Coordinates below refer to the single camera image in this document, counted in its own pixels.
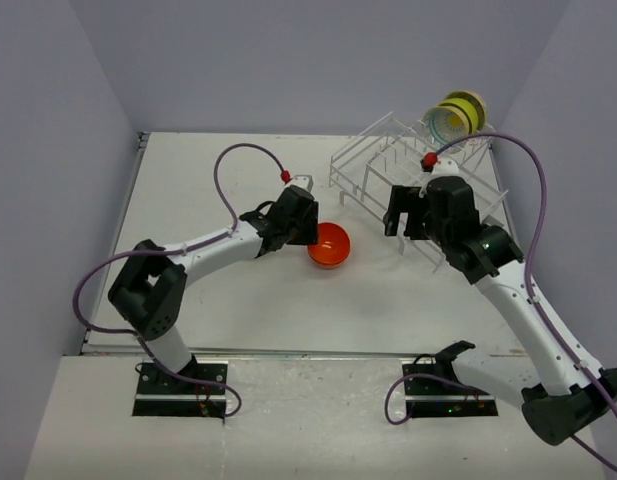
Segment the olive green bowl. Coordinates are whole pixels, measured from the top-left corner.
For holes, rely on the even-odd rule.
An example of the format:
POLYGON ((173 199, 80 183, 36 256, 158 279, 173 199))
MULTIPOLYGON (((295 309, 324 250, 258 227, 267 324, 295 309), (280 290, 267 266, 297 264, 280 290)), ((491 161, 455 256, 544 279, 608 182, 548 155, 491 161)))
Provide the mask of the olive green bowl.
POLYGON ((442 101, 441 129, 449 135, 468 135, 479 129, 480 114, 477 108, 463 98, 453 97, 442 101))

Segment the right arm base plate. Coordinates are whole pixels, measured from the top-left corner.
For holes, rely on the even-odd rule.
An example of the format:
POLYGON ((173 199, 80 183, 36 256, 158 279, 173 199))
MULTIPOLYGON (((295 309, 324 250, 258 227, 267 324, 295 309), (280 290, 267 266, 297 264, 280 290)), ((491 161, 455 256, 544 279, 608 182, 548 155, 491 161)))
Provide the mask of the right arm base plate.
POLYGON ((418 418, 496 417, 495 399, 483 391, 456 388, 429 378, 404 383, 407 416, 418 418))

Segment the orange bowl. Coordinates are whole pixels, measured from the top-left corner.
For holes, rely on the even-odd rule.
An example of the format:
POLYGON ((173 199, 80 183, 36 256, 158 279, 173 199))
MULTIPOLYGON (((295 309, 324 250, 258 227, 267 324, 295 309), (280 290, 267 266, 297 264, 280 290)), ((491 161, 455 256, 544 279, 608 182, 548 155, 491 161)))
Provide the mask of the orange bowl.
POLYGON ((322 222, 317 227, 318 242, 307 247, 311 256, 347 257, 351 252, 351 241, 346 230, 332 222, 322 222))
POLYGON ((347 257, 311 256, 311 260, 318 268, 331 270, 341 267, 347 260, 347 257))

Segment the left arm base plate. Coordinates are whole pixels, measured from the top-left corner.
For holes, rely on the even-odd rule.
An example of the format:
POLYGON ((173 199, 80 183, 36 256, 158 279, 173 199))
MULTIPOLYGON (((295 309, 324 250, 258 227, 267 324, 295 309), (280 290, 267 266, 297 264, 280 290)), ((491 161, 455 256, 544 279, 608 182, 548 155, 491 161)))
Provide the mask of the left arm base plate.
POLYGON ((135 371, 133 417, 225 418, 223 387, 181 382, 149 362, 137 364, 135 371))

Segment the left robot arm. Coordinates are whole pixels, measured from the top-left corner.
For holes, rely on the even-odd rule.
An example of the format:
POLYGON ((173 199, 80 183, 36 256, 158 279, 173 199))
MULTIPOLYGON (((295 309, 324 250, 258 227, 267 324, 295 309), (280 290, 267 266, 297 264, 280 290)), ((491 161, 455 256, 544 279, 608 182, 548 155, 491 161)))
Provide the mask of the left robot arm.
POLYGON ((171 391, 186 392, 196 379, 194 356, 175 326, 185 290, 236 262, 285 245, 316 244, 318 202, 312 188, 310 176, 296 176, 267 212, 246 212, 232 228, 167 247, 146 240, 133 250, 109 289, 108 300, 162 366, 160 380, 171 391))

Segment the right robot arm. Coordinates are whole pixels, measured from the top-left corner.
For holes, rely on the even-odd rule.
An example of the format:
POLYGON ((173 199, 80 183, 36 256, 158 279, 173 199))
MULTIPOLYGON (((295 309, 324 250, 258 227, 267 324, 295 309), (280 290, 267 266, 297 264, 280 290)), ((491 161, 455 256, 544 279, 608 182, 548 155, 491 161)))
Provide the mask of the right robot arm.
POLYGON ((508 373, 467 341, 434 356, 436 385, 455 393, 463 386, 516 408, 530 429, 559 445, 602 417, 617 401, 617 368, 604 368, 567 331, 542 295, 512 237, 484 223, 472 188, 459 176, 442 176, 423 188, 395 185, 383 217, 384 233, 430 240, 447 262, 495 307, 520 341, 533 367, 508 373))

